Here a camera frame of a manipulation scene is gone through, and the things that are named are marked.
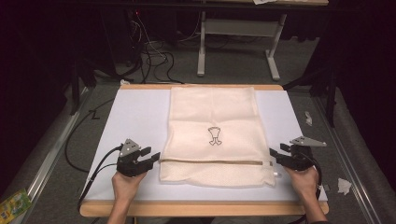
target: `hand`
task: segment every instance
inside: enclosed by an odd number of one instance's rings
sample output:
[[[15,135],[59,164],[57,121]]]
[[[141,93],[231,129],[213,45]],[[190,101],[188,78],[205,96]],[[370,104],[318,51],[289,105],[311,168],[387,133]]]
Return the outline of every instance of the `hand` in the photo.
[[[327,221],[317,199],[318,172],[312,166],[304,171],[294,171],[284,167],[291,177],[291,184],[300,197],[309,223]]]
[[[140,181],[146,176],[146,173],[129,177],[116,172],[111,181],[114,189],[114,204],[107,223],[123,224],[128,215],[129,206],[134,199],[139,188]]]
[[[137,193],[140,181],[146,176],[146,173],[129,177],[116,172],[111,178],[114,189],[115,200],[125,200],[131,202]]]
[[[297,194],[302,196],[315,196],[318,188],[318,172],[312,166],[304,171],[294,171],[284,167],[291,177],[291,184]]]

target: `beige fabric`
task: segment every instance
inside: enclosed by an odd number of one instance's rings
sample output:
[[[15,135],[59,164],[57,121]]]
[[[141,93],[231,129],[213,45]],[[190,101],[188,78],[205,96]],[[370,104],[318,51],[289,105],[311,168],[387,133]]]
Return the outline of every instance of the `beige fabric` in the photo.
[[[173,88],[161,181],[275,184],[253,88]]]

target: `table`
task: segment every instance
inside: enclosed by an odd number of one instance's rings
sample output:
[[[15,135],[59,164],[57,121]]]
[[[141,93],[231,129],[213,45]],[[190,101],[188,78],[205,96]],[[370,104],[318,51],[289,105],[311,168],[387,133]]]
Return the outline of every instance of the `table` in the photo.
[[[252,0],[212,0],[211,2],[237,2],[253,4]],[[287,1],[278,0],[274,3],[280,5],[295,6],[327,6],[328,0],[306,0],[306,1]],[[287,14],[282,14],[278,21],[240,21],[240,20],[219,20],[207,19],[205,11],[201,13],[201,42],[198,54],[198,77],[205,75],[205,35],[247,35],[247,36],[269,36],[272,37],[272,46],[265,50],[265,58],[270,67],[271,76],[274,81],[280,80],[279,73],[274,59],[277,43],[282,34]]]
[[[111,148],[123,143],[126,138],[131,138],[141,147],[152,147],[152,154],[163,149],[167,138],[168,100],[170,88],[173,86],[176,85],[120,87],[97,148],[90,175],[104,155]],[[279,151],[279,143],[288,143],[290,139],[302,135],[289,96],[280,86],[214,86],[255,88],[269,147]],[[115,162],[117,157],[118,155],[111,155],[104,165]],[[114,200],[111,176],[114,175],[115,169],[115,166],[108,167],[96,177],[81,205],[80,213],[83,216],[109,216]],[[280,176],[276,178],[274,188],[268,186],[250,189],[202,188],[161,183],[159,164],[156,162],[141,182],[128,215],[135,217],[218,217],[303,214],[304,209],[292,189],[289,176],[280,165],[276,164],[275,169]],[[322,210],[328,213],[329,207],[324,192],[319,197],[319,203]]]

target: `white board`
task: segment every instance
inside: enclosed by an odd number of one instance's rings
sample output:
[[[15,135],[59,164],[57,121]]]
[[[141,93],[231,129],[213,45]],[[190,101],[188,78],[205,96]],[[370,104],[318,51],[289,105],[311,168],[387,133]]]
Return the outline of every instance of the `white board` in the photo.
[[[286,91],[256,91],[257,104],[266,131],[270,148],[282,151],[280,143],[290,145],[289,140],[302,135]],[[164,149],[167,139],[167,120],[170,105],[170,90],[119,90],[94,157],[90,176],[100,160],[109,150],[131,138],[142,148],[152,147],[148,156]],[[114,152],[103,165],[117,162],[118,152]],[[140,184],[135,199],[138,201],[298,201],[298,196],[290,183],[289,175],[276,164],[279,173],[274,187],[257,188],[205,188],[187,184],[160,182],[160,165],[152,170]],[[94,180],[85,200],[113,200],[111,177],[116,166],[102,170]],[[327,201],[324,191],[320,201]]]

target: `drawing on fabric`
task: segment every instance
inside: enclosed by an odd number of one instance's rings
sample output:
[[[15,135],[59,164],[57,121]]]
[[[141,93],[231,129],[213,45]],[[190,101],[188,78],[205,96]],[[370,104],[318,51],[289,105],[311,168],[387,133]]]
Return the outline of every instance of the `drawing on fabric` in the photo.
[[[219,127],[211,127],[208,129],[210,134],[212,134],[212,141],[210,141],[210,145],[214,146],[215,144],[220,145],[221,141],[219,140],[219,133],[220,133],[220,128]]]

